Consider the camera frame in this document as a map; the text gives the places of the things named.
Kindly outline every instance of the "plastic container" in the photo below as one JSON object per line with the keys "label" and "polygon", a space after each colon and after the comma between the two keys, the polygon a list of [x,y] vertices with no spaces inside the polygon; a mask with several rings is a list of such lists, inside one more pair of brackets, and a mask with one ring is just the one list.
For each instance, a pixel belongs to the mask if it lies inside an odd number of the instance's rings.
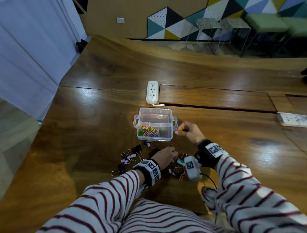
{"label": "plastic container", "polygon": [[140,113],[134,116],[133,125],[137,128],[138,139],[160,142],[172,140],[173,131],[178,127],[177,118],[173,116],[171,109],[158,108],[140,108]]}

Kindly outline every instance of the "person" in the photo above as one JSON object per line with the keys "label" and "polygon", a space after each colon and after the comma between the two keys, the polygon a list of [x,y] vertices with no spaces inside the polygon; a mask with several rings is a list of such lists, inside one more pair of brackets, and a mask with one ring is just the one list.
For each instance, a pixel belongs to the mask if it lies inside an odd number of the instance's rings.
{"label": "person", "polygon": [[212,142],[197,125],[184,122],[175,133],[187,137],[200,153],[205,152],[202,155],[207,155],[207,164],[218,174],[219,188],[203,187],[202,199],[213,214],[225,212],[234,230],[211,224],[189,210],[146,199],[138,201],[129,213],[144,183],[151,186],[156,182],[149,173],[159,178],[160,170],[177,157],[174,147],[166,147],[147,161],[152,165],[151,172],[144,169],[143,161],[111,181],[88,186],[79,199],[38,232],[307,232],[307,217],[284,197],[262,186],[247,166],[227,152],[210,157],[206,146]]}

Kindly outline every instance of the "striped sleeve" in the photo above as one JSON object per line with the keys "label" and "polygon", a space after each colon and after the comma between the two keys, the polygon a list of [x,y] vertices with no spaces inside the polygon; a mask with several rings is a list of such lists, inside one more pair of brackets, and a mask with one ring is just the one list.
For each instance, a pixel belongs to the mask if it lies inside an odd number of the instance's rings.
{"label": "striped sleeve", "polygon": [[132,170],[109,182],[88,186],[82,196],[61,211],[38,232],[118,232],[139,187]]}
{"label": "striped sleeve", "polygon": [[264,187],[251,170],[227,155],[216,169],[218,190],[203,187],[202,198],[212,213],[225,212],[239,232],[307,232],[307,217],[283,196]]}

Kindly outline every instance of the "hand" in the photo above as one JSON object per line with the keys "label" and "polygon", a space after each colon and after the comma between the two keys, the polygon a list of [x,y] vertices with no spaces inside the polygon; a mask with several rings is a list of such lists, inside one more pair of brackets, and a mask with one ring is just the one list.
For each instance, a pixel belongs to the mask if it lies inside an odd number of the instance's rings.
{"label": "hand", "polygon": [[186,136],[187,139],[190,140],[190,142],[196,144],[197,146],[205,140],[205,136],[200,131],[198,126],[196,124],[193,124],[191,122],[183,122],[175,131],[175,134],[179,136]]}
{"label": "hand", "polygon": [[171,162],[174,162],[174,158],[178,156],[178,152],[174,147],[166,147],[163,150],[158,151],[152,159],[154,159],[160,166],[160,170],[166,168]]}

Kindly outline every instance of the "container handle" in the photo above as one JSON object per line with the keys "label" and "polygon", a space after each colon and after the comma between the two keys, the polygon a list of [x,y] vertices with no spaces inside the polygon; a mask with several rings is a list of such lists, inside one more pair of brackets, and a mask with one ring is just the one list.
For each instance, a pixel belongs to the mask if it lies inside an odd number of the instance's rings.
{"label": "container handle", "polygon": [[137,123],[136,123],[136,119],[139,119],[138,118],[138,115],[135,115],[134,116],[134,120],[133,120],[133,126],[135,127],[135,128],[138,128],[138,125],[137,125]]}
{"label": "container handle", "polygon": [[175,125],[173,127],[173,130],[175,131],[178,128],[178,124],[177,124],[177,117],[173,116],[173,121],[175,122]]}

